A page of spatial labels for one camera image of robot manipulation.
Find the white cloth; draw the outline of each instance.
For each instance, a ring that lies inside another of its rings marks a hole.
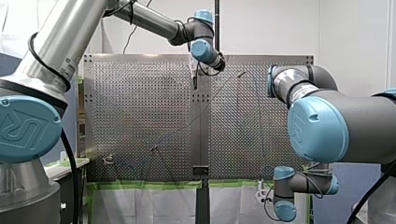
[[[275,224],[255,198],[257,188],[210,189],[212,224]],[[92,224],[195,224],[195,189],[98,190],[92,199]],[[296,194],[297,218],[305,224],[306,195]],[[273,206],[267,204],[275,217]]]

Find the ur logo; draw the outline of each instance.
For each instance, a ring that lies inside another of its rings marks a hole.
[[[48,121],[15,109],[6,109],[0,119],[0,144],[35,150]]]
[[[304,122],[302,119],[300,119],[300,117],[298,116],[293,116],[293,120],[292,120],[292,133],[291,133],[291,137],[294,140],[295,143],[299,144],[302,142],[303,140],[303,129],[302,127],[304,127]]]

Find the pegboard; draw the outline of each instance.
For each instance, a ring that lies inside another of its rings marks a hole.
[[[233,56],[227,72],[212,79],[210,178],[271,178],[274,167],[301,170],[287,135],[286,106],[266,96],[272,64],[312,64],[312,56]]]
[[[200,90],[205,113],[196,111],[189,58],[84,57],[89,181],[192,180],[197,157],[209,165],[210,178],[257,178],[264,166],[301,167],[287,137],[286,107],[266,98],[265,85],[270,64],[311,64],[310,56],[228,56],[223,73],[200,77],[200,85],[211,87]],[[191,122],[199,114],[208,125]],[[194,134],[203,127],[207,134]],[[109,155],[114,161],[105,164]]]

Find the blue joint cap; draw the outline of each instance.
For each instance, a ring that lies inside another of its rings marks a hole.
[[[330,188],[326,194],[334,195],[338,192],[338,189],[339,189],[338,178],[337,178],[337,176],[333,175],[332,183],[331,183]]]
[[[0,97],[0,162],[33,161],[58,143],[61,117],[55,108],[35,97]]]
[[[344,117],[334,105],[316,96],[297,100],[291,106],[288,134],[293,149],[308,161],[340,161],[349,147]]]
[[[213,47],[204,39],[197,39],[191,44],[191,55],[198,62],[213,63],[213,53]]]
[[[294,169],[289,166],[277,166],[274,169],[274,180],[283,180],[294,176]]]
[[[268,68],[267,96],[271,97],[271,98],[275,98],[274,90],[273,90],[273,87],[274,87],[273,86],[274,85],[274,81],[273,81],[274,69],[276,69],[276,65],[271,65],[270,68]]]
[[[297,217],[296,207],[289,201],[277,202],[274,210],[276,216],[284,222],[291,222]]]
[[[200,9],[195,12],[194,18],[213,24],[213,15],[209,10]]]

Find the wire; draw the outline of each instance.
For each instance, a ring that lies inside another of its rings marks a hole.
[[[265,200],[264,200],[264,211],[265,211],[265,214],[267,214],[267,216],[268,216],[271,220],[273,220],[273,221],[281,221],[280,219],[271,217],[270,214],[269,214],[268,211],[267,211],[267,201],[270,201],[270,200],[271,200],[271,199],[269,198],[269,195],[270,195],[270,192],[271,192],[273,189],[274,189],[274,187],[271,187],[270,190],[268,190],[268,191],[267,191],[267,194],[265,195]]]
[[[215,74],[208,74],[206,71],[204,71],[204,69],[202,68],[200,62],[198,62],[198,66],[199,66],[199,68],[201,69],[201,71],[205,74],[205,76],[207,76],[207,77],[215,77],[215,76],[217,76],[218,74],[221,73],[220,71],[218,71],[218,72],[215,73]]]
[[[213,27],[209,24],[207,24],[207,21],[204,21],[202,19],[199,18],[195,18],[195,17],[189,17],[187,19],[187,22],[189,21],[199,21],[200,23],[203,23],[207,28],[209,28],[209,30],[212,32],[213,35],[215,35],[215,31],[213,30]]]
[[[164,140],[165,137],[169,137],[169,136],[171,136],[171,135],[174,134],[174,133],[178,133],[179,131],[181,131],[181,130],[183,130],[183,129],[185,129],[185,128],[190,127],[190,125],[192,125],[198,118],[200,118],[201,115],[204,114],[204,113],[206,112],[206,110],[207,110],[207,109],[209,108],[209,106],[212,104],[213,100],[218,96],[218,94],[219,94],[219,93],[221,92],[221,90],[224,88],[225,84],[227,84],[227,82],[229,82],[230,79],[231,79],[232,77],[233,77],[233,76],[230,76],[230,77],[222,84],[222,86],[219,88],[219,90],[218,90],[218,91],[213,95],[213,97],[210,99],[209,104],[206,105],[206,107],[201,111],[201,113],[200,113],[199,115],[197,115],[194,119],[192,119],[192,120],[191,120],[188,124],[186,124],[185,126],[182,126],[182,127],[178,128],[178,129],[174,130],[173,132],[170,132],[170,133],[168,133],[168,134],[163,135],[163,137],[160,138],[160,140],[157,142],[157,145],[160,144],[160,143]]]
[[[352,213],[349,216],[346,224],[352,224],[356,218],[356,215],[359,213],[363,205],[367,202],[370,196],[381,187],[382,184],[394,173],[396,172],[396,160],[392,162],[388,170],[381,176],[381,178],[376,181],[376,183],[364,194],[359,203],[356,205],[355,209],[353,209]]]
[[[108,12],[108,13],[106,12],[105,15],[104,15],[104,17],[112,16],[112,15],[114,15],[114,14],[120,12],[121,10],[125,9],[126,7],[131,6],[134,2],[136,2],[136,1],[130,0],[129,3],[123,5],[122,7],[119,7],[119,8],[116,9],[116,10],[110,11],[110,12]]]
[[[54,68],[49,67],[46,63],[44,63],[40,56],[38,56],[38,54],[35,52],[35,37],[38,35],[38,32],[31,35],[29,38],[29,41],[27,42],[27,46],[29,48],[29,51],[32,53],[33,57],[35,57],[35,60],[40,63],[43,67],[47,68],[47,70],[49,70],[53,75],[55,75],[56,77],[60,78],[62,80],[62,82],[64,83],[64,85],[66,86],[66,91],[69,91],[71,88],[70,82],[69,80],[67,80],[67,78],[65,78],[64,76],[62,76],[58,71],[56,71]]]
[[[311,177],[309,177],[308,175],[305,175],[301,172],[296,172],[296,174],[302,175],[306,180],[308,180],[309,183],[311,183],[312,186],[315,187],[315,189],[317,189],[317,191],[319,192],[320,195],[317,195],[314,193],[315,197],[317,197],[318,199],[323,199],[323,195],[324,195],[323,191],[319,188],[317,183],[315,183],[315,181],[311,179]]]
[[[158,145],[159,145],[159,144],[161,144],[167,137],[170,137],[170,136],[173,135],[174,133],[178,133],[178,132],[180,132],[181,130],[190,127],[190,125],[192,125],[198,118],[201,117],[202,114],[205,113],[205,111],[206,111],[206,110],[209,108],[209,106],[212,104],[213,100],[218,96],[218,94],[222,91],[222,89],[224,88],[224,86],[231,80],[232,77],[233,77],[233,76],[230,76],[230,77],[221,85],[221,87],[218,89],[218,91],[217,91],[217,92],[212,96],[212,98],[210,99],[209,104],[206,105],[206,107],[201,111],[201,113],[200,113],[199,115],[197,115],[194,119],[192,119],[192,120],[191,120],[189,123],[187,123],[186,125],[184,125],[184,126],[178,128],[178,129],[176,129],[176,130],[174,130],[174,131],[172,131],[172,132],[170,132],[170,133],[164,134],[164,135],[157,141],[157,143],[155,144],[155,146],[151,148],[151,150],[150,150],[151,153],[150,153],[148,156],[146,156],[146,157],[145,157],[144,159],[142,159],[142,160],[136,160],[136,161],[140,161],[139,163],[142,163],[142,164],[143,164],[143,165],[142,165],[142,169],[144,169],[144,165],[146,164],[146,159],[148,159],[149,157],[151,157],[151,156],[154,154],[153,152],[154,152],[155,150],[158,149]],[[164,163],[165,169],[167,170],[167,172],[169,173],[169,175],[171,176],[171,178],[172,178],[173,180],[175,180],[174,177],[173,177],[173,174],[172,174],[171,171],[170,171],[170,169],[169,169],[168,166],[165,164],[165,161],[164,161],[164,159],[163,159],[163,155],[160,155],[160,156],[161,156],[162,162]],[[127,167],[129,167],[129,168],[131,168],[131,169],[134,169],[134,167],[133,167],[132,165],[127,165],[127,163],[125,163],[125,164],[123,164],[123,165],[125,165],[125,166],[127,166]]]
[[[150,5],[151,3],[152,3],[152,0],[149,0],[149,1],[148,1],[148,4],[146,5],[146,7],[149,7],[149,5]],[[125,47],[124,47],[124,49],[123,49],[123,51],[122,51],[122,54],[125,54],[125,51],[126,51],[126,49],[128,48],[129,42],[131,41],[131,37],[132,37],[132,35],[134,34],[134,32],[136,32],[136,30],[137,30],[137,25],[134,27],[134,29],[132,30],[132,32],[129,34],[128,40],[126,41]]]
[[[183,22],[183,21],[180,21],[180,20],[175,20],[175,22],[181,24],[181,26],[183,27],[183,37],[184,37],[186,40],[188,40],[189,37],[188,37],[188,34],[187,34],[186,24],[184,24],[184,22]],[[190,41],[187,41],[187,50],[188,50],[189,52],[191,51],[191,42],[190,42]]]
[[[73,196],[74,196],[74,201],[73,201],[73,224],[78,224],[78,216],[79,216],[79,185],[78,185],[78,170],[77,170],[77,165],[76,165],[76,160],[73,154],[73,150],[70,147],[69,141],[67,140],[66,133],[64,132],[64,129],[62,129],[61,133],[61,139],[62,142],[64,143],[64,149],[66,150],[67,157],[69,158],[70,161],[70,168],[72,170],[72,178],[73,178]]]

